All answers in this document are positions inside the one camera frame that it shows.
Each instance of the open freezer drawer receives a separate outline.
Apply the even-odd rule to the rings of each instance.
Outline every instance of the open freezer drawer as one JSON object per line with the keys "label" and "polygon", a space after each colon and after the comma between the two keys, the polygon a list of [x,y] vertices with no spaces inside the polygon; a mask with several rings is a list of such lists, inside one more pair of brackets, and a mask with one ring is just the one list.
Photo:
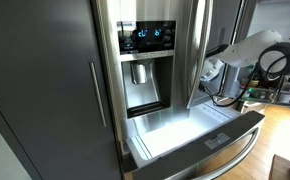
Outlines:
{"label": "open freezer drawer", "polygon": [[192,107],[189,118],[126,140],[138,166],[132,172],[133,179],[172,178],[253,134],[244,152],[228,165],[201,178],[220,176],[252,149],[263,119],[264,115],[255,111],[241,115],[229,108],[215,107],[212,102]]}

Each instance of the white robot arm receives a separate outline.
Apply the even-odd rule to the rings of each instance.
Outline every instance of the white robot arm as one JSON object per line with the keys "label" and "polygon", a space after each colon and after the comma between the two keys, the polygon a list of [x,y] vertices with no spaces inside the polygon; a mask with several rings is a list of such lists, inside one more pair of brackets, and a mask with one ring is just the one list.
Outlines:
{"label": "white robot arm", "polygon": [[[210,81],[218,75],[224,63],[233,67],[245,67],[258,61],[259,68],[278,74],[290,62],[290,40],[283,42],[273,30],[261,31],[233,45],[222,45],[207,54],[201,81]],[[290,74],[290,67],[284,75]]]}

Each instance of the dispenser control panel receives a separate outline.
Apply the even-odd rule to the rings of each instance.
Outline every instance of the dispenser control panel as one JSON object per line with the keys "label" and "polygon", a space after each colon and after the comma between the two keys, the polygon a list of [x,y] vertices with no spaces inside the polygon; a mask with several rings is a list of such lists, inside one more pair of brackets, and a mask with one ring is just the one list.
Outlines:
{"label": "dispenser control panel", "polygon": [[119,21],[117,33],[120,54],[142,54],[173,50],[176,21]]}

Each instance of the dark cabinet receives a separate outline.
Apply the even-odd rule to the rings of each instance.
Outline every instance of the dark cabinet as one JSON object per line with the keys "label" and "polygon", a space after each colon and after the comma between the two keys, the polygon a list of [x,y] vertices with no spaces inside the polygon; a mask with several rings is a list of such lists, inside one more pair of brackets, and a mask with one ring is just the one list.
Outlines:
{"label": "dark cabinet", "polygon": [[0,0],[0,113],[42,179],[121,178],[91,9]]}

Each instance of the refrigerator door handle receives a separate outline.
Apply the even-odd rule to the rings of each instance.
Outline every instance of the refrigerator door handle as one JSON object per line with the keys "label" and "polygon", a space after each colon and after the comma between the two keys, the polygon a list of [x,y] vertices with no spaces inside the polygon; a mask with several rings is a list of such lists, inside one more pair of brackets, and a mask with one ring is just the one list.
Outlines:
{"label": "refrigerator door handle", "polygon": [[106,127],[106,120],[105,120],[105,115],[104,115],[104,110],[103,110],[103,103],[102,103],[102,99],[101,99],[101,93],[99,92],[94,63],[92,63],[92,62],[89,63],[89,66],[91,68],[91,73],[92,73],[92,77],[93,77],[93,81],[94,81],[94,85],[95,85],[94,87],[95,87],[95,91],[96,91],[96,95],[97,95],[98,107],[99,107],[99,111],[101,113],[103,126]]}
{"label": "refrigerator door handle", "polygon": [[257,127],[254,131],[251,131],[252,137],[249,140],[249,142],[246,144],[246,146],[244,147],[244,149],[238,153],[233,159],[231,159],[230,161],[228,161],[226,164],[224,164],[223,166],[219,167],[218,169],[199,176],[197,178],[194,178],[192,180],[204,180],[204,179],[215,179],[219,176],[221,176],[222,174],[226,173],[227,171],[229,171],[230,169],[232,169],[233,167],[235,167],[238,163],[240,163],[253,149],[254,145],[256,144],[256,141],[259,137],[260,134],[260,127]]}
{"label": "refrigerator door handle", "polygon": [[194,100],[194,97],[195,97],[195,94],[197,92],[198,85],[200,82],[202,68],[204,65],[207,43],[209,39],[209,33],[211,29],[212,10],[213,10],[213,0],[205,0],[205,12],[204,12],[202,34],[201,34],[202,42],[199,45],[198,57],[196,59],[198,68],[195,73],[195,77],[193,81],[193,88],[191,90],[190,96],[187,101],[187,109],[191,107],[192,101]]}

